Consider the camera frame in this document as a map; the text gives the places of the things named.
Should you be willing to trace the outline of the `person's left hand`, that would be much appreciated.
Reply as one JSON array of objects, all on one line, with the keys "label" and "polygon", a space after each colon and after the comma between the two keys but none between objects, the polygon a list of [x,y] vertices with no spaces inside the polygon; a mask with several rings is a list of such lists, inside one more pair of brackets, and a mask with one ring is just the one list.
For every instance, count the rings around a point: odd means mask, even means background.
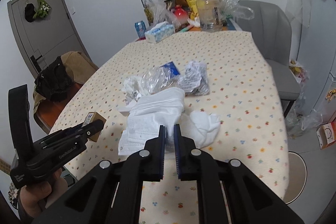
[{"label": "person's left hand", "polygon": [[22,223],[31,223],[38,217],[44,206],[42,202],[47,199],[47,205],[51,205],[61,197],[68,189],[66,180],[61,177],[62,169],[58,169],[52,175],[53,185],[48,181],[33,186],[24,186],[18,194],[18,212]]}]

